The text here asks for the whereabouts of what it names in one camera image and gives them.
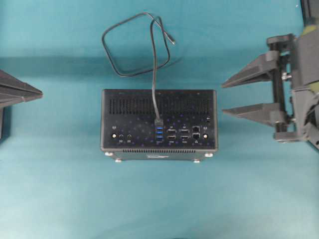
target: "black cable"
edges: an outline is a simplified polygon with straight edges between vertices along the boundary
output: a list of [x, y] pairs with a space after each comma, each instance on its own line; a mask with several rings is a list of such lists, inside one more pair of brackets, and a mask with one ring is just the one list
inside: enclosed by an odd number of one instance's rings
[[[135, 18], [137, 18], [137, 17], [139, 17], [139, 16], [143, 16], [143, 15], [149, 16], [150, 18], [152, 18], [152, 20], [155, 19], [150, 13], [148, 13], [148, 12], [141, 12], [141, 13], [136, 14], [136, 15], [134, 15], [134, 16], [128, 18], [128, 19], [125, 19], [125, 20], [123, 20], [123, 21], [121, 21], [121, 22], [119, 22], [119, 23], [117, 23], [117, 24], [114, 24], [113, 26], [109, 27], [108, 29], [106, 29], [106, 30], [103, 32], [103, 35], [102, 35], [102, 44], [103, 44], [104, 50], [105, 50], [105, 52], [106, 52], [106, 54], [107, 54], [107, 56], [108, 56], [108, 58], [109, 58], [109, 61], [110, 61], [110, 63], [111, 63], [111, 66], [112, 66], [113, 70], [114, 70], [115, 73], [118, 74], [120, 77], [132, 77], [132, 76], [137, 76], [137, 75], [141, 75], [141, 74], [144, 74], [144, 73], [153, 71], [153, 68], [151, 68], [151, 69], [146, 69], [146, 70], [143, 70], [143, 71], [140, 71], [140, 72], [136, 72], [136, 73], [130, 73], [130, 74], [121, 73], [121, 72], [116, 68], [116, 66], [115, 66], [115, 64], [114, 64], [114, 61], [113, 61], [113, 59], [112, 59], [111, 53], [110, 53], [110, 51], [109, 51], [109, 49], [108, 49], [108, 47], [107, 47], [107, 45], [106, 45], [106, 41], [105, 41], [105, 36], [106, 36], [106, 34], [107, 34], [108, 32], [110, 32], [112, 29], [114, 29], [114, 28], [116, 28], [116, 27], [118, 27], [118, 26], [120, 26], [120, 25], [122, 25], [122, 24], [124, 24], [124, 23], [127, 23], [127, 22], [129, 22], [129, 21], [131, 21], [131, 20], [133, 20], [133, 19], [135, 19]], [[159, 24], [159, 22], [157, 22], [156, 20], [155, 20], [155, 23], [156, 23], [159, 27], [161, 27], [161, 25]], [[171, 42], [171, 44], [175, 45], [175, 40], [174, 40], [174, 38], [173, 38], [171, 35], [169, 35], [165, 30], [164, 30], [164, 35], [168, 38], [168, 40]], [[170, 52], [169, 52], [169, 48], [168, 48], [167, 45], [166, 45], [166, 51], [167, 51], [167, 60], [166, 60], [164, 63], [162, 63], [161, 65], [159, 65], [157, 68], [161, 68], [161, 67], [163, 67], [164, 65], [166, 65], [166, 64], [169, 62], [169, 60], [170, 60]]]
[[[150, 24], [150, 34], [151, 34], [151, 41], [152, 41], [152, 48], [153, 48], [153, 56], [154, 56], [154, 67], [152, 69], [147, 69], [147, 70], [143, 70], [143, 71], [140, 71], [140, 72], [136, 72], [136, 73], [130, 73], [130, 74], [123, 74], [121, 73], [115, 66], [113, 60], [112, 60], [112, 56], [111, 56], [111, 53], [106, 45], [106, 42], [105, 42], [105, 36], [106, 34], [111, 31], [112, 29], [114, 29], [115, 27], [117, 26], [120, 26], [130, 20], [133, 20], [135, 19], [136, 17], [139, 17], [139, 16], [142, 16], [142, 15], [147, 15], [149, 17], [152, 18], [152, 21], [151, 21], [151, 24]], [[154, 41], [154, 34], [153, 34], [153, 25], [154, 23], [156, 23], [160, 29], [161, 29], [161, 32], [162, 32], [162, 35], [163, 35], [163, 40], [164, 40], [164, 44], [165, 44], [165, 48], [167, 50], [167, 60], [162, 63], [161, 65], [158, 66], [158, 60], [157, 60], [157, 53], [156, 53], [156, 47], [155, 47], [155, 41]], [[123, 20], [117, 24], [114, 24], [113, 26], [109, 27], [108, 29], [106, 29], [102, 35], [102, 44], [103, 44], [103, 47], [104, 47], [104, 50], [109, 58], [109, 61], [111, 63], [111, 66], [113, 68], [113, 70], [115, 71], [116, 74], [118, 74], [120, 77], [132, 77], [132, 76], [137, 76], [137, 75], [140, 75], [140, 74], [144, 74], [144, 73], [147, 73], [147, 72], [151, 72], [153, 71], [153, 83], [152, 83], [152, 100], [153, 100], [153, 105], [154, 105], [154, 111], [155, 111], [155, 114], [156, 114], [156, 119], [155, 119], [155, 125], [156, 126], [162, 126], [163, 125], [163, 120], [160, 118], [160, 113], [159, 113], [159, 109], [158, 109], [158, 106], [157, 106], [157, 102], [156, 102], [156, 95], [155, 95], [155, 88], [156, 88], [156, 73], [157, 73], [157, 69], [158, 68], [161, 68], [163, 67], [164, 65], [166, 65], [169, 60], [170, 60], [170, 52], [169, 52], [169, 48], [168, 48], [168, 45], [167, 45], [167, 41], [166, 41], [166, 38], [173, 44], [175, 45], [175, 40], [174, 38], [169, 35], [165, 30], [164, 30], [164, 27], [163, 27], [163, 22], [161, 20], [161, 18], [158, 16], [158, 17], [153, 17], [150, 13], [148, 12], [141, 12], [139, 14], [136, 14], [126, 20]]]
[[153, 35], [153, 25], [154, 25], [154, 22], [156, 22], [157, 18], [159, 19], [160, 29], [161, 29], [161, 32], [163, 34], [165, 47], [168, 48], [168, 46], [167, 46], [167, 41], [166, 41], [165, 34], [164, 34], [163, 22], [161, 20], [161, 17], [158, 16], [158, 17], [154, 18], [152, 20], [151, 24], [150, 24], [150, 33], [151, 33], [151, 40], [152, 40], [152, 47], [153, 47], [153, 56], [154, 56], [152, 99], [153, 99], [154, 110], [155, 110], [155, 114], [156, 114], [155, 125], [160, 126], [160, 125], [163, 125], [163, 122], [160, 119], [160, 113], [159, 113], [158, 105], [156, 103], [156, 95], [155, 95], [156, 72], [157, 72], [157, 64], [158, 63], [157, 63], [157, 54], [156, 54], [156, 47], [155, 47], [154, 35]]

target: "gripper jaw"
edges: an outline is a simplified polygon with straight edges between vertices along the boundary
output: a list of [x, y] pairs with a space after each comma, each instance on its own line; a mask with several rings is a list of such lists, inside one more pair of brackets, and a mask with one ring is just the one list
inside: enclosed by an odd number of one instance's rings
[[286, 112], [280, 110], [278, 103], [257, 104], [223, 110], [227, 115], [245, 118], [274, 127], [277, 123], [287, 123]]
[[228, 88], [255, 82], [271, 81], [272, 75], [270, 72], [277, 68], [278, 58], [278, 51], [269, 51], [260, 55], [239, 73], [229, 78], [222, 84], [222, 87]]
[[42, 91], [0, 70], [0, 138], [4, 107], [42, 98]]

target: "teal table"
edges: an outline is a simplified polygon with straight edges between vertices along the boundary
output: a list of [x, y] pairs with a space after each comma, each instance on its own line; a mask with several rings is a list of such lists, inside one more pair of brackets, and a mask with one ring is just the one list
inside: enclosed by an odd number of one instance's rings
[[[141, 11], [177, 42], [158, 89], [217, 90], [220, 150], [201, 164], [116, 164], [99, 149], [102, 89], [151, 87], [151, 74], [115, 75], [100, 40]], [[124, 70], [152, 64], [149, 23], [110, 32]], [[220, 85], [267, 51], [267, 37], [302, 29], [299, 0], [2, 0], [0, 68], [44, 98], [6, 109], [0, 238], [319, 238], [318, 153], [221, 111], [272, 101], [269, 83]]]

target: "ventilation grille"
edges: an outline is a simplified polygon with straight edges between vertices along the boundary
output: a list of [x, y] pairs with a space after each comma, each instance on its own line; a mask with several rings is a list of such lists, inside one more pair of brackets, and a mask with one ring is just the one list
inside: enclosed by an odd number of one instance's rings
[[[212, 104], [208, 99], [192, 100], [157, 100], [160, 114], [183, 114], [183, 115], [207, 115]], [[110, 99], [109, 114], [111, 115], [153, 115], [153, 102], [145, 99]]]
[[196, 153], [196, 150], [185, 150], [185, 149], [123, 149], [124, 153]]

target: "screw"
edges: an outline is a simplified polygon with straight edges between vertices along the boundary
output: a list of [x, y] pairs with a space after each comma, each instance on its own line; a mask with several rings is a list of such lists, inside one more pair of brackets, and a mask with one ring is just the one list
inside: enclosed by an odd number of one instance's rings
[[281, 76], [281, 79], [283, 81], [287, 81], [288, 79], [290, 79], [292, 76], [290, 74], [288, 74], [287, 72], [284, 72]]

